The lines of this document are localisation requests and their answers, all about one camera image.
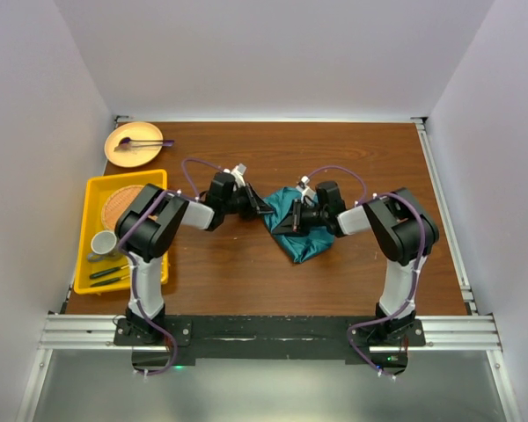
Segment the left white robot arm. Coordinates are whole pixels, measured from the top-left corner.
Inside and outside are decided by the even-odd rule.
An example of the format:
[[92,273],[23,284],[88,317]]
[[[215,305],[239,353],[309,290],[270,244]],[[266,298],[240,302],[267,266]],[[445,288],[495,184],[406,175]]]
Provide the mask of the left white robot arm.
[[216,173],[200,199],[146,185],[115,226],[118,249],[130,267],[130,297],[118,323],[120,334],[145,345],[169,339],[160,278],[163,256],[180,226],[213,231],[227,215],[252,220],[273,213],[243,175],[232,171]]

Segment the teal cloth napkin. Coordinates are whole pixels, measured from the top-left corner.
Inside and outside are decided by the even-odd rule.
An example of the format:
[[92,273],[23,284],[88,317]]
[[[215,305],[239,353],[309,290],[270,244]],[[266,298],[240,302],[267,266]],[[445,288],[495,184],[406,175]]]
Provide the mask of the teal cloth napkin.
[[334,235],[324,227],[313,228],[306,236],[285,236],[272,233],[290,211],[292,201],[300,197],[301,193],[296,188],[284,187],[264,199],[274,210],[273,214],[263,216],[264,224],[272,238],[295,264],[304,263],[318,256],[330,249],[334,243]]

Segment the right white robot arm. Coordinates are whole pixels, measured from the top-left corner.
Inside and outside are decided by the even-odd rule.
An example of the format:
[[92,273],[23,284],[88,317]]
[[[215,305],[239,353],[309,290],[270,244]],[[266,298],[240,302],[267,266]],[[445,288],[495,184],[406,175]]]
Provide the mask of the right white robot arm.
[[395,345],[415,320],[420,272],[439,240],[435,221],[406,187],[352,208],[346,207],[334,181],[317,184],[314,192],[314,198],[300,194],[294,199],[272,233],[302,237],[323,228],[344,237],[371,231],[387,259],[384,290],[375,318],[358,323],[352,331],[367,336],[370,342]]

